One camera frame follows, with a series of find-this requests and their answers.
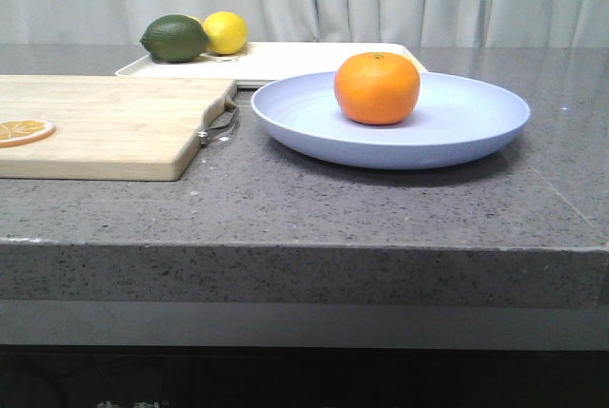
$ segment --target orange slice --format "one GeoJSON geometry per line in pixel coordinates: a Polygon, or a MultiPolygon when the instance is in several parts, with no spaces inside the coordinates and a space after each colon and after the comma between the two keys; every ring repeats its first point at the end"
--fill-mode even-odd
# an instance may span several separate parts
{"type": "Polygon", "coordinates": [[[55,125],[45,120],[13,120],[0,122],[0,148],[20,146],[49,137],[55,125]]]}

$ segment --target tray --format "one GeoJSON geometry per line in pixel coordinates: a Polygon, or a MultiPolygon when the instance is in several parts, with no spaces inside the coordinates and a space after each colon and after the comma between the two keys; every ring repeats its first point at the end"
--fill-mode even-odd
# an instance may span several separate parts
{"type": "Polygon", "coordinates": [[[256,88],[287,77],[336,70],[349,56],[366,51],[401,54],[413,61],[420,71],[425,71],[417,58],[398,44],[249,42],[237,54],[203,54],[183,64],[155,62],[147,55],[117,70],[116,75],[229,78],[235,80],[238,87],[256,88]]]}
{"type": "Polygon", "coordinates": [[[469,78],[422,72],[414,112],[391,126],[347,119],[333,90],[334,72],[302,75],[258,89],[252,108],[268,133],[331,163],[380,169],[457,165],[511,142],[530,116],[516,94],[469,78]]]}

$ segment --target light blue plate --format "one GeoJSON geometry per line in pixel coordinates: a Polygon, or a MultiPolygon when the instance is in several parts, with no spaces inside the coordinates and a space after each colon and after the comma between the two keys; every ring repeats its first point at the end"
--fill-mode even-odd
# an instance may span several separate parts
{"type": "Polygon", "coordinates": [[[347,119],[334,97],[335,72],[286,78],[258,89],[252,107],[268,133],[296,151],[331,163],[382,169],[457,165],[510,143],[530,108],[485,82],[422,72],[414,112],[399,124],[347,119]]]}

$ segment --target lime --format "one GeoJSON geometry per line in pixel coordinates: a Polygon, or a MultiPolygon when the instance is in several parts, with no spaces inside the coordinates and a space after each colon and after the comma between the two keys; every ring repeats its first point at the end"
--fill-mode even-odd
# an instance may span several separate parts
{"type": "Polygon", "coordinates": [[[206,50],[209,38],[197,20],[185,15],[166,15],[148,25],[140,43],[155,58],[185,63],[206,50]]]}
{"type": "Polygon", "coordinates": [[[233,54],[247,41],[246,20],[231,11],[217,11],[203,22],[203,29],[209,37],[207,49],[217,54],[233,54]]]}

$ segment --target granite countertop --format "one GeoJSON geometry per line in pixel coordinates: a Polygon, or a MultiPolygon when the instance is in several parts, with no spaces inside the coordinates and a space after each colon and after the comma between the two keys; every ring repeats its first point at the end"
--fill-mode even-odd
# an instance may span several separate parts
{"type": "MultiPolygon", "coordinates": [[[[524,133],[466,165],[346,167],[272,140],[241,90],[236,130],[177,182],[0,179],[0,299],[609,304],[609,50],[411,50],[519,94],[524,133]]],[[[4,45],[0,73],[109,75],[142,55],[4,45]]]]}

